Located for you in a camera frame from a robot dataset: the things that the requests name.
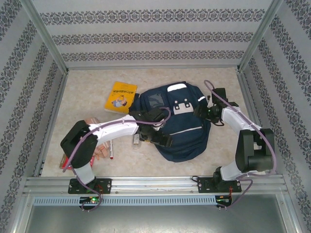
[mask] marble surface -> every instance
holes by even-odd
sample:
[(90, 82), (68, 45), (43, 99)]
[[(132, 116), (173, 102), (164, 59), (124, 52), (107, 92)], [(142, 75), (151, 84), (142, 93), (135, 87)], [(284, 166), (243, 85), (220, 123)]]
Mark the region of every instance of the marble surface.
[[(63, 155), (60, 142), (76, 121), (97, 117), (100, 122), (106, 122), (122, 116), (104, 110), (115, 81), (138, 85), (138, 93), (187, 81), (197, 85), (207, 96), (210, 92), (204, 86), (205, 79), (215, 87), (225, 87), (229, 100), (235, 101), (247, 114), (234, 68), (70, 71), (42, 176), (73, 176), (72, 171), (63, 173), (59, 168)], [(133, 149), (132, 136), (125, 136), (113, 140), (114, 159), (95, 160), (93, 170), (96, 176), (212, 175), (217, 167), (234, 160), (237, 141), (238, 136), (227, 124), (224, 127), (212, 125), (204, 153), (187, 162), (173, 163), (165, 160), (150, 143), (142, 142), (139, 149)]]

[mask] wall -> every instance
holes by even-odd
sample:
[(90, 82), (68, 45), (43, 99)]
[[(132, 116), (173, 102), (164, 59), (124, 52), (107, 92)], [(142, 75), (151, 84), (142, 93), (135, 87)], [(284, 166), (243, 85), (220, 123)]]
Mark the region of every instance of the wall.
[(311, 232), (310, 2), (283, 2), (244, 71), (261, 123), (275, 133), (303, 232)]
[(0, 0), (0, 233), (32, 176), (62, 72), (18, 0)]
[(68, 67), (238, 65), (271, 0), (35, 0)]

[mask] small bottle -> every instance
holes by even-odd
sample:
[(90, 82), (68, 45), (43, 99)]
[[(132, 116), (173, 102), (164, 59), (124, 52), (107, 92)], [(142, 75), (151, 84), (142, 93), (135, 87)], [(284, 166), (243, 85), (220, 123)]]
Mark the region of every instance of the small bottle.
[(138, 148), (140, 148), (140, 145), (141, 145), (141, 142), (139, 139), (139, 134), (136, 133), (133, 135), (133, 148), (138, 149)]

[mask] purple cable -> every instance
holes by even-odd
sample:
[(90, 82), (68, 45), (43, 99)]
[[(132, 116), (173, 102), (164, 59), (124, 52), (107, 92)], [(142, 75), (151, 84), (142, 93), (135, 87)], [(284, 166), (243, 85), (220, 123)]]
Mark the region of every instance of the purple cable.
[(243, 175), (240, 175), (237, 177), (237, 180), (238, 181), (250, 181), (250, 184), (249, 186), (244, 190), (244, 192), (238, 197), (238, 199), (236, 199), (229, 207), (233, 206), (234, 204), (236, 204), (237, 202), (239, 202), (241, 200), (241, 198), (245, 195), (245, 193), (250, 189), (250, 187), (252, 186), (253, 184), (253, 180), (252, 179), (242, 179), (243, 177), (245, 176), (249, 176), (249, 175), (252, 175), (252, 176), (257, 176), (257, 177), (267, 177), (267, 176), (270, 176), (272, 174), (274, 174), (276, 172), (276, 154), (275, 152), (273, 151), (273, 148), (271, 146), (271, 144), (269, 143), (268, 139), (262, 134), (262, 132), (260, 132), (259, 129), (257, 129), (257, 127), (254, 126), (254, 124), (248, 120), (240, 111), (238, 111), (237, 109), (235, 109), (233, 106), (231, 106), (227, 101), (225, 101), (223, 98), (221, 98), (219, 95), (217, 95), (209, 86), (208, 84), (210, 84), (212, 86), (213, 89), (215, 89), (213, 83), (209, 80), (204, 80), (204, 84), (205, 86), (211, 91), (211, 93), (216, 96), (218, 99), (220, 99), (225, 105), (227, 105), (230, 109), (232, 109), (235, 113), (239, 114), (240, 117), (242, 117), (242, 119), (247, 123), (249, 124), (260, 136), (261, 138), (264, 140), (264, 142), (266, 143), (266, 145), (268, 146), (270, 152), (271, 152), (271, 155), (272, 155), (272, 159), (273, 159), (273, 168), (272, 170), (268, 173), (268, 174), (265, 174), (265, 175), (259, 175), (259, 174), (254, 174), (254, 173), (246, 173), (246, 174), (243, 174)]
[[(68, 159), (68, 162), (67, 162), (65, 168), (63, 169), (63, 172), (65, 172), (65, 171), (67, 170), (68, 166), (70, 166), (70, 163), (71, 163), (71, 161), (73, 160), (73, 158), (74, 158), (74, 156), (75, 156), (75, 154), (76, 154), (78, 148), (80, 147), (80, 145), (86, 140), (86, 138), (87, 138), (88, 136), (90, 136), (90, 135), (91, 135), (92, 133), (94, 133), (95, 131), (100, 130), (100, 129), (103, 129), (103, 128), (109, 126), (109, 125), (115, 125), (115, 124), (119, 124), (119, 123), (129, 123), (129, 122), (130, 122), (130, 123), (138, 123), (138, 124), (145, 124), (145, 125), (163, 124), (163, 123), (165, 123), (166, 121), (168, 121), (168, 119), (171, 117), (171, 111), (170, 111), (170, 109), (167, 108), (167, 107), (160, 107), (160, 109), (165, 109), (165, 110), (167, 110), (167, 111), (169, 112), (168, 117), (165, 118), (163, 121), (160, 121), (160, 122), (147, 122), (147, 121), (140, 121), (140, 120), (118, 120), (118, 121), (113, 121), (113, 122), (109, 122), (109, 123), (107, 123), (107, 124), (101, 125), (101, 126), (95, 128), (94, 130), (88, 132), (86, 135), (84, 135), (84, 136), (80, 139), (80, 141), (78, 142), (78, 144), (77, 144), (77, 145), (75, 146), (75, 148), (73, 149), (73, 151), (72, 151), (72, 153), (71, 153), (71, 155), (70, 155), (70, 158)], [(91, 212), (91, 211), (93, 211), (93, 210), (96, 210), (96, 209), (100, 206), (100, 204), (102, 203), (102, 201), (103, 201), (102, 195), (101, 195), (99, 192), (95, 191), (94, 189), (91, 189), (90, 187), (88, 187), (86, 184), (84, 184), (84, 183), (81, 181), (81, 179), (77, 176), (77, 173), (75, 172), (75, 170), (74, 170), (73, 168), (72, 168), (72, 171), (73, 171), (74, 175), (76, 176), (77, 181), (78, 181), (84, 188), (86, 188), (87, 190), (89, 190), (89, 191), (91, 191), (91, 192), (93, 192), (93, 193), (95, 193), (95, 194), (97, 194), (97, 195), (99, 196), (99, 201), (98, 201), (97, 205), (94, 206), (94, 208), (88, 210), (88, 212)]]

